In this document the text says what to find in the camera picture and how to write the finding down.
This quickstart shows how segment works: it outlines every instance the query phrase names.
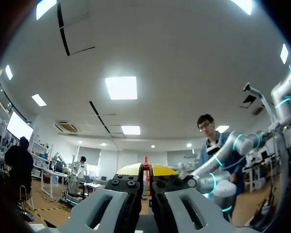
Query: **glasses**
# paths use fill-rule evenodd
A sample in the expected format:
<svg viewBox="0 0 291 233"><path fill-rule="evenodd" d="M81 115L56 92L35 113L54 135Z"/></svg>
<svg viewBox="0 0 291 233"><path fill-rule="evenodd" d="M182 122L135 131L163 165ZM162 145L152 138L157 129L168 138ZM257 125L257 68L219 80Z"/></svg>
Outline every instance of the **glasses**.
<svg viewBox="0 0 291 233"><path fill-rule="evenodd" d="M205 122L203 125L200 125L199 126L199 131L202 131L202 129L207 128L209 124L210 124L210 122Z"/></svg>

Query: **monitor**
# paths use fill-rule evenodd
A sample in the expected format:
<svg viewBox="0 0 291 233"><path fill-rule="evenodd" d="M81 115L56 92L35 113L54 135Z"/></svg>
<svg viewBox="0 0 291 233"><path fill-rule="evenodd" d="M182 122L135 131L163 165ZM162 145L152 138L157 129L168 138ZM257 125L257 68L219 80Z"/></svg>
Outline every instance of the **monitor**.
<svg viewBox="0 0 291 233"><path fill-rule="evenodd" d="M84 179L85 179L86 183L91 183L92 182L91 178L88 175L84 175Z"/></svg>
<svg viewBox="0 0 291 233"><path fill-rule="evenodd" d="M33 133L33 128L20 118L16 112L12 113L7 130L18 140L21 137L25 137L29 141Z"/></svg>

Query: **ceiling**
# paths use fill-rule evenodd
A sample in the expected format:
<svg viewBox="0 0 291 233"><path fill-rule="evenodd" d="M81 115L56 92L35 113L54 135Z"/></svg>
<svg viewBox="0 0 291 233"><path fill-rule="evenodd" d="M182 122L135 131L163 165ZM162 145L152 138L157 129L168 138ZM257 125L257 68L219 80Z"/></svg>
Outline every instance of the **ceiling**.
<svg viewBox="0 0 291 233"><path fill-rule="evenodd" d="M261 103L240 108L248 95L244 85L250 82L271 101L271 89L291 63L287 45L282 64L286 41L256 4L247 15L230 0L63 0L61 12L71 55L57 7L38 21L34 11L0 62L0 70L9 64L13 78L2 72L0 82L28 114L49 124L71 121L79 136L65 138L83 146L113 140L121 150L152 144L184 150L188 142L199 148L205 139L196 121L205 113L216 125L245 132ZM111 100L104 79L114 76L136 76L138 99ZM36 93L47 106L32 100ZM139 125L141 135L124 138L121 125Z"/></svg>

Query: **ceiling track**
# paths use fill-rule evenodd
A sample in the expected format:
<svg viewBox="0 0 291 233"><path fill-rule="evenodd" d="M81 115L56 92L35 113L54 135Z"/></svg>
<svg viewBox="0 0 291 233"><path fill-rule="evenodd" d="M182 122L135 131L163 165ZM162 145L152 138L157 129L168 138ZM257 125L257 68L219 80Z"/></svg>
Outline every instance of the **ceiling track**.
<svg viewBox="0 0 291 233"><path fill-rule="evenodd" d="M103 127L105 127L106 131L110 134L110 137L113 137L110 133L110 130L108 129L108 127L105 125L105 123L103 122L103 120L101 119L96 107L94 106L92 101L89 101L89 104L92 106L92 109L94 110L94 112L96 113L98 119L100 120L100 122L102 123Z"/></svg>
<svg viewBox="0 0 291 233"><path fill-rule="evenodd" d="M79 52L83 52L83 51L86 51L86 50L94 49L95 46L89 47L87 49L83 49L83 50L80 50L80 51L77 51L77 52L74 52L74 53L70 53L69 48L68 48L68 44L67 44L67 40L66 40L66 36L65 36L64 28L74 24L75 22L77 22L77 21L79 21L79 20L81 20L81 19L83 19L85 17L87 17L88 14L85 14L85 15L79 17L78 19L74 20L70 24L66 24L65 25L64 24L64 20L63 20L62 8L61 8L61 5L60 5L60 2L61 1L57 2L57 18L58 18L60 35L62 36L62 41L63 41L63 45L64 45L64 48L65 48L65 51L67 53L67 56L70 56L70 55L73 55L73 54L76 54L76 53L79 53Z"/></svg>

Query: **black and yellow tape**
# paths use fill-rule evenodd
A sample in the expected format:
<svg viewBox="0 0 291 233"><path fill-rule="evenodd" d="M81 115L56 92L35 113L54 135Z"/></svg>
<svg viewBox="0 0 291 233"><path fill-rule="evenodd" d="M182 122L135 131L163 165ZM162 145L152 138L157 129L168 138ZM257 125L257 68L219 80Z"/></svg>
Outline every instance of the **black and yellow tape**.
<svg viewBox="0 0 291 233"><path fill-rule="evenodd" d="M43 209L34 209L34 210L60 210L60 209L66 209L67 207L57 207L57 208L43 208Z"/></svg>
<svg viewBox="0 0 291 233"><path fill-rule="evenodd" d="M27 211L33 211L35 214L37 214L39 216L39 218L42 219L42 221L44 221L44 218L42 218L41 215L39 215L39 213L36 212L36 210L38 210L38 209L32 210L32 209L29 209L29 208L25 208L25 210L27 210Z"/></svg>

